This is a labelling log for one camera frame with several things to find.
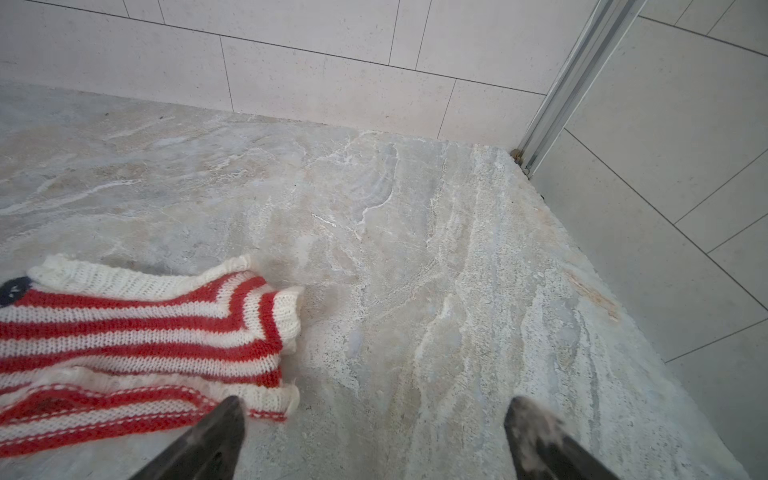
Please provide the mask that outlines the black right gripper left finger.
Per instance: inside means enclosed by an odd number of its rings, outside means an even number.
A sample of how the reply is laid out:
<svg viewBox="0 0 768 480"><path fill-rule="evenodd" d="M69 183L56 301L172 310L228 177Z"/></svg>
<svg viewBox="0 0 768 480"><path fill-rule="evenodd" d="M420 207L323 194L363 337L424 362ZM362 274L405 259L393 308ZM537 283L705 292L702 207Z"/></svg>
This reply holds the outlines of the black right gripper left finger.
<svg viewBox="0 0 768 480"><path fill-rule="evenodd" d="M229 396L130 479L233 479L244 439L241 399Z"/></svg>

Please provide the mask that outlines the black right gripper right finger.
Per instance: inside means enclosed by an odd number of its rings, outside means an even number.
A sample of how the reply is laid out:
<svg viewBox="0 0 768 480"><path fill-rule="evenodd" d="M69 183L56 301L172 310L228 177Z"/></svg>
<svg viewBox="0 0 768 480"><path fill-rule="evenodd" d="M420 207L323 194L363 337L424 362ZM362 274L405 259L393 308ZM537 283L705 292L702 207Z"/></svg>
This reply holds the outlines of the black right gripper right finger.
<svg viewBox="0 0 768 480"><path fill-rule="evenodd" d="M560 418L527 396L511 399L503 426L517 479L619 479L565 431Z"/></svg>

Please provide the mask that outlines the red white striped knit sweater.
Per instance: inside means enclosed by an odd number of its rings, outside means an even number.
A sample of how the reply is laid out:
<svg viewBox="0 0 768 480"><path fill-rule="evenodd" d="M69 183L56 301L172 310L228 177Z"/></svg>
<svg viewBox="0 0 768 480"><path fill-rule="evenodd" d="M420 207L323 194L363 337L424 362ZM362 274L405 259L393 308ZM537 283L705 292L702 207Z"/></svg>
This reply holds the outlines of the red white striped knit sweater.
<svg viewBox="0 0 768 480"><path fill-rule="evenodd" d="M250 255L197 275L49 256L1 287L2 456L188 427L231 396L287 419L302 295Z"/></svg>

